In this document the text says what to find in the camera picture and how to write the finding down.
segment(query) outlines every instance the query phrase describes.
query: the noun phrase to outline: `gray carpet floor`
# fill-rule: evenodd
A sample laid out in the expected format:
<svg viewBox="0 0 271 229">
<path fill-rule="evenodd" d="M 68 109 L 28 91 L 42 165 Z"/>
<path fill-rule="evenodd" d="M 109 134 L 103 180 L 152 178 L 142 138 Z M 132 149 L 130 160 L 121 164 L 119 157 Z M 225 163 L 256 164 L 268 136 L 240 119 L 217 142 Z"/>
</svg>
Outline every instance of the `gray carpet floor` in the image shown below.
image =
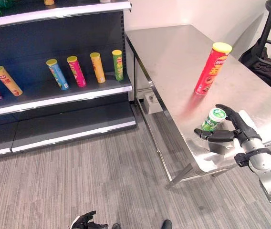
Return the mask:
<svg viewBox="0 0 271 229">
<path fill-rule="evenodd" d="M 0 228 L 67 229 L 96 210 L 95 222 L 123 229 L 271 229 L 271 205 L 257 177 L 236 167 L 171 190 L 148 130 L 138 127 L 0 159 Z M 188 163 L 162 114 L 153 127 L 176 173 Z"/>
</svg>

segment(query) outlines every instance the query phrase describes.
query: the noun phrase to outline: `white wall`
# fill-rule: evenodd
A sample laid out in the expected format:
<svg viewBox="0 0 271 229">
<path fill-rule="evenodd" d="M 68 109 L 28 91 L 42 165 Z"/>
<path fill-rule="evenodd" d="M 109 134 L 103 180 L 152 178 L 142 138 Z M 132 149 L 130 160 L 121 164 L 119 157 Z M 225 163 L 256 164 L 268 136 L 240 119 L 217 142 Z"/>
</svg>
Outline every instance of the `white wall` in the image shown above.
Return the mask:
<svg viewBox="0 0 271 229">
<path fill-rule="evenodd" d="M 132 12 L 124 12 L 126 31 L 192 24 L 212 40 L 233 45 L 232 55 L 236 58 L 260 37 L 267 18 L 265 0 L 130 1 Z M 128 68 L 130 62 L 131 58 L 127 59 Z"/>
</svg>

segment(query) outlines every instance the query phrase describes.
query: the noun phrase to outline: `green chip can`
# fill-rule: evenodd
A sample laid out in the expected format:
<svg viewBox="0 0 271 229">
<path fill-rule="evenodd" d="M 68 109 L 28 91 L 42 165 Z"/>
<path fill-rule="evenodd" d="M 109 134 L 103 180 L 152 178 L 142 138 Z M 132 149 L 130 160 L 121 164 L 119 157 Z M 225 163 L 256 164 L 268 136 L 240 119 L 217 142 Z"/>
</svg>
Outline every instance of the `green chip can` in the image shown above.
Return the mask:
<svg viewBox="0 0 271 229">
<path fill-rule="evenodd" d="M 116 80 L 121 81 L 124 79 L 122 51 L 113 50 L 112 55 L 113 55 L 113 64 L 115 66 L 115 78 Z"/>
<path fill-rule="evenodd" d="M 219 108 L 213 108 L 210 110 L 207 119 L 203 122 L 202 129 L 213 131 L 219 123 L 226 119 L 226 117 L 226 112 Z"/>
</svg>

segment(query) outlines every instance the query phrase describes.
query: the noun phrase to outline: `white lid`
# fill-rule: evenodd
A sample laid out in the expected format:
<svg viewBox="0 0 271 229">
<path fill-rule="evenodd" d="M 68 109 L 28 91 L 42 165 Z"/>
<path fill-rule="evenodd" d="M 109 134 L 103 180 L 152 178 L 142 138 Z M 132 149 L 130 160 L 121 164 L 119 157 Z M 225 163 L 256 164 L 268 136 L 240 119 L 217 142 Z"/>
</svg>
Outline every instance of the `white lid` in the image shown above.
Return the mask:
<svg viewBox="0 0 271 229">
<path fill-rule="evenodd" d="M 227 114 L 226 112 L 224 112 L 223 110 L 219 108 L 213 108 L 212 110 L 210 110 L 210 113 L 208 114 L 208 116 L 213 121 L 220 123 L 226 119 Z"/>
</svg>

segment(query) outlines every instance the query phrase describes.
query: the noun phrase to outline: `shoe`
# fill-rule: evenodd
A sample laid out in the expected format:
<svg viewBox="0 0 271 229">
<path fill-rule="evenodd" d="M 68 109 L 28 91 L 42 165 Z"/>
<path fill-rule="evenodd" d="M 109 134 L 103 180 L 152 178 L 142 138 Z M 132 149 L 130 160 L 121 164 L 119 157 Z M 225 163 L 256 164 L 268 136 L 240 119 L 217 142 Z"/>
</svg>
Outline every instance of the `shoe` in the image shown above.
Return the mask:
<svg viewBox="0 0 271 229">
<path fill-rule="evenodd" d="M 172 222 L 167 219 L 163 222 L 161 229 L 172 229 L 172 227 L 173 227 Z"/>
<path fill-rule="evenodd" d="M 119 225 L 118 223 L 115 223 L 115 224 L 112 226 L 112 229 L 121 229 L 121 225 Z"/>
</svg>

